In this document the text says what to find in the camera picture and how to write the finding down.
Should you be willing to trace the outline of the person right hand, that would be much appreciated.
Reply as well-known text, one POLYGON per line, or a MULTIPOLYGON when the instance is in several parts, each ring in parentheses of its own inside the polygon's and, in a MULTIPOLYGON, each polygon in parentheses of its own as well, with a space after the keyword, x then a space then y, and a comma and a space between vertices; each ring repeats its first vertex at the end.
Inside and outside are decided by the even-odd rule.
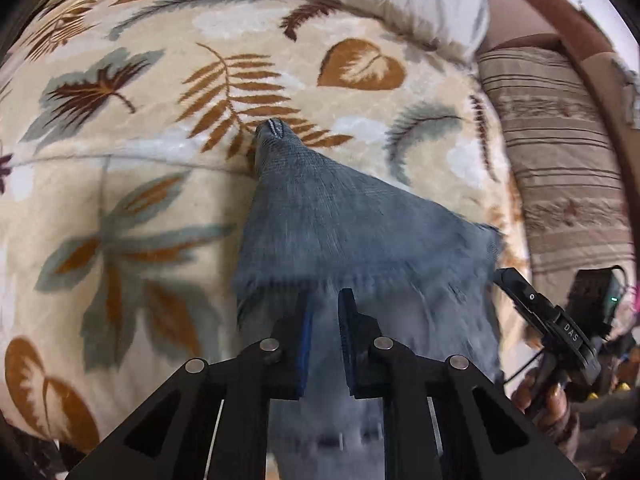
MULTIPOLYGON (((533 402, 532 389, 537 375, 536 368, 529 370, 512 393, 511 400, 521 412, 533 402)), ((579 441, 579 417, 570 408, 560 384, 555 384, 547 391, 536 427, 549 437, 569 460, 575 459, 579 441)))

